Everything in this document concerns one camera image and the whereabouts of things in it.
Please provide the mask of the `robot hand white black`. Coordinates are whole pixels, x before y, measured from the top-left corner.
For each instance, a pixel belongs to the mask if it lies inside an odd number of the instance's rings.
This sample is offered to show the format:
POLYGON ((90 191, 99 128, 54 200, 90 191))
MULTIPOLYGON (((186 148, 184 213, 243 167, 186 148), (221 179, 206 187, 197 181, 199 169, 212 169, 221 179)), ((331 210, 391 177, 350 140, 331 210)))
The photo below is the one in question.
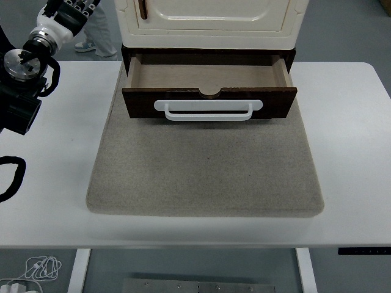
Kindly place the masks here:
POLYGON ((72 40, 86 25, 100 1, 48 1, 37 16, 30 39, 43 37, 57 46, 72 40))

